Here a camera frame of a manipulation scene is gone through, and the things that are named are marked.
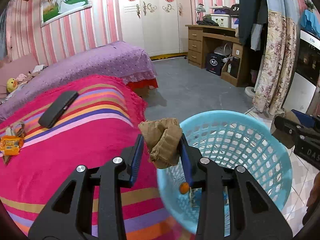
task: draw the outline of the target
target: silver screw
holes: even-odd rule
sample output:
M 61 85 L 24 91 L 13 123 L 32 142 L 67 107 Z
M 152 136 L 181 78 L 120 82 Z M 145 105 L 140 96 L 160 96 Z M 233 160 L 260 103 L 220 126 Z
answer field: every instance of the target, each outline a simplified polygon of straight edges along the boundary
M 238 166 L 237 167 L 237 171 L 240 173 L 244 173 L 245 172 L 245 167 L 244 166 Z
M 113 163 L 118 164 L 118 163 L 122 162 L 122 158 L 121 157 L 116 157 L 116 158 L 113 158 L 112 161 L 113 161 Z
M 202 164 L 208 164 L 208 163 L 210 162 L 210 160 L 209 160 L 208 158 L 206 158 L 206 157 L 202 157 L 202 158 L 200 159 L 200 162 L 201 162 Z
M 83 172 L 83 171 L 85 171 L 85 166 L 84 166 L 84 165 L 79 165 L 79 166 L 77 167 L 77 171 L 78 171 L 78 172 Z

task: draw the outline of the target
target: striped blanket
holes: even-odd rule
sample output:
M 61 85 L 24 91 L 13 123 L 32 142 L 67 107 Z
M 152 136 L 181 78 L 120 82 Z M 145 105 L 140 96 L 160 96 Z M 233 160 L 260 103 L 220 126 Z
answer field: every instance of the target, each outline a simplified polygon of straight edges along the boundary
M 51 129 L 38 119 L 64 91 L 80 96 Z M 0 136 L 19 120 L 27 135 L 20 154 L 7 166 L 0 163 L 0 200 L 25 233 L 61 183 L 80 164 L 102 166 L 124 147 L 134 145 L 144 121 L 146 103 L 118 78 L 89 76 L 49 90 L 27 103 L 0 124 Z M 94 193 L 92 234 L 97 236 L 98 190 Z M 143 154 L 137 182 L 122 189 L 121 199 L 128 240 L 193 238 L 165 210 L 156 182 L 156 170 Z

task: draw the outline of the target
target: wedding dress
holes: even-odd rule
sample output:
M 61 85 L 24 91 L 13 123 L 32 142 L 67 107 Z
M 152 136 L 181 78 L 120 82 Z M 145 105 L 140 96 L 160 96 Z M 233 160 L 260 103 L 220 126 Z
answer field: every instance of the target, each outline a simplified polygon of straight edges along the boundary
M 61 1 L 60 5 L 59 5 L 58 13 L 60 13 L 60 14 L 65 13 L 65 12 L 68 12 L 70 10 L 73 10 L 73 9 L 78 8 L 80 6 L 83 6 L 83 5 L 85 5 L 85 2 L 77 2 L 74 4 L 67 4 L 64 1 Z

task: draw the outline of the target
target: wardrobe door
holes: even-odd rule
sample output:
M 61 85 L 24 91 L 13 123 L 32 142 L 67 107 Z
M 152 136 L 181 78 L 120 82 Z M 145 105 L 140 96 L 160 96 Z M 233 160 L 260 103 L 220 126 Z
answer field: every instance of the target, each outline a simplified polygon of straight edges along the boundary
M 191 0 L 177 0 L 180 53 L 188 51 L 188 27 L 192 24 Z
M 140 0 L 145 49 L 149 56 L 179 53 L 176 0 Z
M 140 0 L 119 0 L 123 41 L 145 48 Z

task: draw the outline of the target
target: framed wedding photo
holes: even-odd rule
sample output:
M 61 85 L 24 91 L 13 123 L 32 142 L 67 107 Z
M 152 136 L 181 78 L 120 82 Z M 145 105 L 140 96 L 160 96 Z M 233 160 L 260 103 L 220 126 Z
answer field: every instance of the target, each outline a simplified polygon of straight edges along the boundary
M 92 0 L 43 0 L 41 27 L 68 14 L 92 7 Z

